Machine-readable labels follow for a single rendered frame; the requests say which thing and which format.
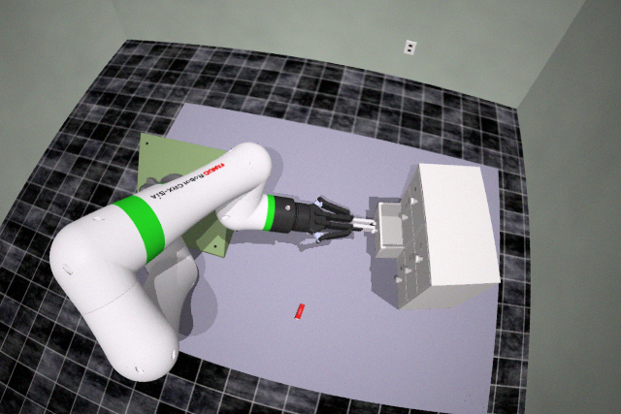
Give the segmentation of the small white chest of drawers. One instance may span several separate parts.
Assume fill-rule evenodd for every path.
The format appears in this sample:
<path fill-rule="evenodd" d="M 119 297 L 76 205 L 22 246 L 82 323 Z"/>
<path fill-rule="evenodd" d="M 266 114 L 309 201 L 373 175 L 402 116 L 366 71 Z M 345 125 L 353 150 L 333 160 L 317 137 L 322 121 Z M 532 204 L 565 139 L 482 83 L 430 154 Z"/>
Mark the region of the small white chest of drawers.
<path fill-rule="evenodd" d="M 455 307 L 501 283 L 480 167 L 419 163 L 403 198 L 418 169 L 425 221 L 397 261 L 426 224 L 431 284 L 398 310 Z"/>

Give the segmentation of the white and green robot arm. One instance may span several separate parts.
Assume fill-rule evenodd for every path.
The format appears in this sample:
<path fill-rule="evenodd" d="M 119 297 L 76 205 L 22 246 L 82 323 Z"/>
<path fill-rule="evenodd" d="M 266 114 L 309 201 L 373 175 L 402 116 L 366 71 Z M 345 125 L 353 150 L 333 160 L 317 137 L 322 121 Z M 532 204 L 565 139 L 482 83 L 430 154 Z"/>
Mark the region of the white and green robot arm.
<path fill-rule="evenodd" d="M 149 177 L 56 235 L 52 274 L 119 374 L 153 381 L 177 361 L 180 312 L 198 274 L 187 230 L 215 210 L 230 230 L 291 232 L 295 201 L 263 194 L 271 171 L 263 146 L 240 143 L 190 174 Z"/>

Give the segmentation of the grey drawer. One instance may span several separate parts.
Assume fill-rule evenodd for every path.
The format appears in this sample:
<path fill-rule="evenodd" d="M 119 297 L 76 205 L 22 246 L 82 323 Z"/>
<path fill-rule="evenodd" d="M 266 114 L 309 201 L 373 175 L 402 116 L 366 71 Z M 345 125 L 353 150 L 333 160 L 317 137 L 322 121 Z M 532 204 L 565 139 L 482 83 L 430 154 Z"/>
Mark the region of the grey drawer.
<path fill-rule="evenodd" d="M 414 263 L 417 263 L 418 292 L 421 292 L 431 284 L 426 224 L 415 237 L 415 248 Z"/>
<path fill-rule="evenodd" d="M 406 249 L 406 265 L 404 268 L 404 274 L 407 275 L 407 285 L 408 285 L 408 301 L 417 295 L 417 274 L 416 274 L 416 263 L 414 263 L 415 256 L 415 244 L 414 240 L 411 242 L 409 247 Z"/>
<path fill-rule="evenodd" d="M 419 169 L 417 170 L 410 184 L 410 194 L 411 198 L 409 199 L 409 204 L 412 205 L 414 233 L 416 234 L 416 232 L 425 221 L 425 211 Z"/>
<path fill-rule="evenodd" d="M 405 220 L 404 221 L 405 247 L 409 244 L 409 242 L 414 236 L 412 209 L 411 209 L 411 205 L 409 204 L 409 198 L 410 198 L 410 190 L 408 189 L 405 197 L 402 200 L 403 214 L 401 214 L 401 220 Z"/>
<path fill-rule="evenodd" d="M 398 258 L 405 249 L 401 214 L 400 203 L 378 203 L 374 214 L 376 228 L 371 231 L 375 234 L 376 258 Z"/>
<path fill-rule="evenodd" d="M 405 252 L 397 261 L 398 276 L 395 277 L 395 283 L 398 283 L 398 298 L 399 306 L 407 302 L 407 277 L 404 274 L 404 268 L 406 267 Z M 401 281 L 401 282 L 400 282 Z"/>

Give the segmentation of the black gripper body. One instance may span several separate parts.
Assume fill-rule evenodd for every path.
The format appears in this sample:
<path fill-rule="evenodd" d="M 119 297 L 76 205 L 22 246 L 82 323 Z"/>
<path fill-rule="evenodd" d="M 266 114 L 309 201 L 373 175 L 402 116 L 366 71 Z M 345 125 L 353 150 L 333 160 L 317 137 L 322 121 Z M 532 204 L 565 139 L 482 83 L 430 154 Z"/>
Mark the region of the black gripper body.
<path fill-rule="evenodd" d="M 324 211 L 319 206 L 316 204 L 308 205 L 303 203 L 295 203 L 295 206 L 297 213 L 292 231 L 304 232 L 313 235 L 326 227 L 326 225 L 318 225 L 314 223 L 316 219 L 326 220 L 326 216 L 314 214 L 316 210 Z"/>

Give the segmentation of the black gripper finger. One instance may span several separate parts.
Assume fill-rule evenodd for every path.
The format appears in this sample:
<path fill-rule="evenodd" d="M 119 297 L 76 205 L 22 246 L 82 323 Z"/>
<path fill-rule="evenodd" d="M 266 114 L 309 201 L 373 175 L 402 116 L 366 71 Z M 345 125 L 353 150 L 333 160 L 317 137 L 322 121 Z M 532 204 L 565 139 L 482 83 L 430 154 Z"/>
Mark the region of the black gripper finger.
<path fill-rule="evenodd" d="M 336 222 L 343 222 L 343 223 L 349 223 L 349 224 L 356 223 L 356 224 L 363 224 L 363 225 L 370 225 L 373 222 L 375 222 L 374 220 L 354 217 L 353 215 L 350 215 L 349 209 L 329 203 L 325 201 L 322 197 L 318 197 L 315 200 L 315 204 L 326 210 L 334 212 L 334 213 L 330 213 L 328 211 L 321 211 L 321 210 L 316 210 L 314 212 L 315 215 L 326 216 L 326 220 L 328 221 L 336 221 Z"/>
<path fill-rule="evenodd" d="M 324 235 L 322 233 L 313 234 L 314 237 L 316 238 L 316 243 L 321 243 L 322 241 L 327 240 L 327 239 L 345 238 L 351 234 L 351 231 L 371 232 L 375 228 L 375 226 L 331 222 L 328 220 L 321 220 L 321 219 L 316 219 L 314 223 L 318 225 L 326 225 L 324 229 L 340 230 L 339 232 L 327 233 Z"/>

